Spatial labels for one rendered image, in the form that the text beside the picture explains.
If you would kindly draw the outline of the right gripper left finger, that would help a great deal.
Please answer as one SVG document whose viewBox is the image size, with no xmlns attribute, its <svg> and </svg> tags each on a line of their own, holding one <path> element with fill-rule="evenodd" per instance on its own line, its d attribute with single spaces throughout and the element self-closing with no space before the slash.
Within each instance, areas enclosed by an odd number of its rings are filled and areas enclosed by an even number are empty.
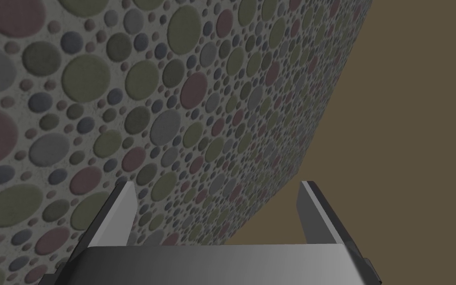
<svg viewBox="0 0 456 285">
<path fill-rule="evenodd" d="M 77 248 L 126 246 L 136 214 L 137 195 L 134 183 L 118 183 L 83 233 Z"/>
</svg>

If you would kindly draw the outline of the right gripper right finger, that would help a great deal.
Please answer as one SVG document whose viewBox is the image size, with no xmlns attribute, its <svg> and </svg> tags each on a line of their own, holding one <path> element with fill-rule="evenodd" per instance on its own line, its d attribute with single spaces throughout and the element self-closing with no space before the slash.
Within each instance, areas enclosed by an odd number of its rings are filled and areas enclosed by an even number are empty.
<svg viewBox="0 0 456 285">
<path fill-rule="evenodd" d="M 302 181 L 296 208 L 308 244 L 345 244 L 350 235 L 313 181 Z"/>
</svg>

